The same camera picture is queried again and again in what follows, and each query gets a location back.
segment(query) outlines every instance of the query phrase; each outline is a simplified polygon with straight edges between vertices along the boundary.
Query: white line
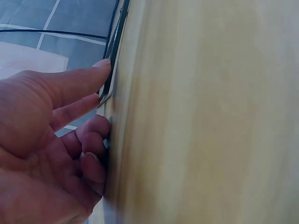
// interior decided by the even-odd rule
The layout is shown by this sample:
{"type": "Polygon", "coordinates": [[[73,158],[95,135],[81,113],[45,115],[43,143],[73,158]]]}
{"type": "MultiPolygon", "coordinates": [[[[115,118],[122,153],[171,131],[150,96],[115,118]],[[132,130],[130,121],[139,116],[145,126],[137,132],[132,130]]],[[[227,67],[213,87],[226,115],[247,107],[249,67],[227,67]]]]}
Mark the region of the white line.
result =
{"type": "Polygon", "coordinates": [[[12,29],[35,29],[35,28],[31,28],[31,27],[23,27],[23,26],[12,25],[12,24],[3,24],[3,23],[0,23],[0,27],[12,28],[12,29]]]}
{"type": "Polygon", "coordinates": [[[68,34],[57,34],[57,33],[45,33],[45,34],[52,35],[52,36],[63,37],[63,38],[69,38],[69,39],[76,39],[76,40],[95,43],[95,44],[99,44],[99,45],[103,45],[103,46],[106,45],[105,42],[96,41],[96,40],[88,39],[88,38],[81,37],[81,36],[74,36],[74,35],[68,35],[68,34]]]}
{"type": "MultiPolygon", "coordinates": [[[[11,25],[11,24],[1,24],[1,23],[0,23],[0,27],[12,28],[12,29],[32,29],[32,30],[36,30],[36,28],[23,27],[23,26],[11,25]]],[[[96,41],[96,40],[92,40],[92,39],[81,37],[81,36],[68,35],[68,34],[57,34],[57,33],[42,33],[42,34],[47,34],[47,35],[57,36],[57,37],[62,37],[62,38],[68,38],[68,39],[76,39],[76,40],[95,43],[95,44],[99,44],[99,45],[103,45],[103,46],[106,45],[105,42],[96,41]]]]}
{"type": "MultiPolygon", "coordinates": [[[[50,21],[51,21],[53,15],[54,15],[54,13],[55,13],[55,11],[57,9],[57,6],[58,6],[59,2],[60,2],[60,0],[56,0],[56,3],[55,3],[55,5],[54,5],[54,7],[52,9],[52,12],[50,13],[50,15],[49,15],[49,17],[48,17],[48,19],[46,21],[46,24],[43,27],[44,30],[46,30],[48,28],[48,25],[50,24],[50,21]]],[[[36,49],[40,49],[41,48],[41,44],[43,42],[43,37],[44,36],[45,36],[45,33],[42,33],[41,37],[39,38],[39,41],[38,41],[36,49]]]]}
{"type": "Polygon", "coordinates": [[[72,126],[72,125],[67,125],[67,126],[65,126],[64,128],[66,128],[66,129],[70,129],[70,130],[76,130],[78,127],[76,127],[76,126],[72,126]]]}

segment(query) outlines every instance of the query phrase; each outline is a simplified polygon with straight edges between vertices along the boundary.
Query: light wood panel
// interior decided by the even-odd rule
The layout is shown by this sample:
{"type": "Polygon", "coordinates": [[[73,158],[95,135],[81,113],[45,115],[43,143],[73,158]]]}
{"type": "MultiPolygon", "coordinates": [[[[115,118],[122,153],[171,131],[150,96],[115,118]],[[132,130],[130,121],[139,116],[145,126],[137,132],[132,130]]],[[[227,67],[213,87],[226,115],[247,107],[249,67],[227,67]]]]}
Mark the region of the light wood panel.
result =
{"type": "Polygon", "coordinates": [[[295,0],[132,0],[107,224],[299,223],[295,0]]]}

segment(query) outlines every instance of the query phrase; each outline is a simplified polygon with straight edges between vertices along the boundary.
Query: fingernail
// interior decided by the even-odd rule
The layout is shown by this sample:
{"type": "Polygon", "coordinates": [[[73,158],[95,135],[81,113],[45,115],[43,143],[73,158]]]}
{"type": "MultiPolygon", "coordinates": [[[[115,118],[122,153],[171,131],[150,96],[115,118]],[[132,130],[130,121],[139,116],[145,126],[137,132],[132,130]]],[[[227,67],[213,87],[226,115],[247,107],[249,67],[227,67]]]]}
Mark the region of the fingernail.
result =
{"type": "Polygon", "coordinates": [[[85,153],[85,156],[87,156],[87,155],[92,155],[93,158],[94,158],[94,160],[95,160],[96,162],[99,162],[99,159],[97,158],[97,156],[96,156],[95,154],[93,154],[93,153],[85,153]]]}
{"type": "Polygon", "coordinates": [[[110,61],[110,59],[107,58],[107,59],[103,59],[103,60],[97,62],[96,64],[93,65],[93,67],[102,68],[102,67],[106,67],[107,65],[110,65],[110,64],[111,64],[111,61],[110,61]]]}

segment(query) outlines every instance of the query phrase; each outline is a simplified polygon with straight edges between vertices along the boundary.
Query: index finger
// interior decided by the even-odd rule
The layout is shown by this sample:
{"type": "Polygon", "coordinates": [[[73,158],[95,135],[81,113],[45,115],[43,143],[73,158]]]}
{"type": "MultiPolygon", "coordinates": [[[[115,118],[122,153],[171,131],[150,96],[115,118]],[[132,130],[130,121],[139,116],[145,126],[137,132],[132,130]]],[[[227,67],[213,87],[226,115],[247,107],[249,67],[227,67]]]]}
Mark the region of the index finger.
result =
{"type": "Polygon", "coordinates": [[[43,74],[44,89],[51,98],[53,109],[76,102],[100,89],[109,76],[110,60],[104,59],[95,66],[43,74]]]}

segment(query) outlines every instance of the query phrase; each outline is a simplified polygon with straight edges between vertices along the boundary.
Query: finger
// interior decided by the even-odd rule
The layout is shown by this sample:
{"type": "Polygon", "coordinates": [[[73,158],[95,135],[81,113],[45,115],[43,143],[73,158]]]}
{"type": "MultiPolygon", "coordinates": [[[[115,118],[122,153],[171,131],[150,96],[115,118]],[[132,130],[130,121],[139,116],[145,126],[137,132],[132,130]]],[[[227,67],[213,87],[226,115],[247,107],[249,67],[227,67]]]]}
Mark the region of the finger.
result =
{"type": "Polygon", "coordinates": [[[83,175],[96,183],[104,183],[106,179],[106,172],[97,156],[93,153],[86,153],[81,158],[81,170],[83,175]]]}
{"type": "Polygon", "coordinates": [[[5,118],[0,122],[1,147],[27,157],[49,126],[53,109],[91,95],[104,84],[110,61],[99,64],[100,68],[51,74],[23,71],[1,80],[0,117],[5,118]]]}
{"type": "Polygon", "coordinates": [[[95,115],[90,118],[83,126],[80,126],[75,130],[79,141],[82,143],[84,136],[90,132],[96,132],[100,134],[102,139],[106,139],[110,133],[110,124],[107,118],[95,115]]]}
{"type": "Polygon", "coordinates": [[[99,96],[94,93],[88,97],[85,97],[70,105],[57,108],[53,111],[52,121],[50,126],[53,131],[56,132],[76,120],[87,114],[99,105],[99,96]]]}
{"type": "Polygon", "coordinates": [[[83,177],[85,184],[101,197],[104,195],[105,183],[97,183],[83,177]]]}
{"type": "MultiPolygon", "coordinates": [[[[102,139],[105,139],[108,136],[109,132],[110,124],[108,120],[100,115],[95,115],[76,130],[60,137],[60,140],[64,144],[70,157],[72,159],[77,159],[82,153],[82,143],[86,134],[97,133],[101,136],[102,139]]],[[[84,144],[87,152],[87,148],[89,147],[88,144],[89,143],[84,144]]]]}
{"type": "Polygon", "coordinates": [[[82,141],[83,153],[93,153],[98,158],[102,158],[105,155],[105,146],[100,134],[96,132],[87,133],[82,141]]]}
{"type": "Polygon", "coordinates": [[[95,93],[105,83],[110,70],[110,60],[105,59],[97,63],[97,67],[46,75],[45,90],[52,100],[53,109],[95,93]]]}
{"type": "Polygon", "coordinates": [[[76,132],[71,131],[66,135],[60,137],[61,142],[67,150],[69,156],[75,160],[78,159],[82,153],[82,145],[77,138],[76,132]]]}

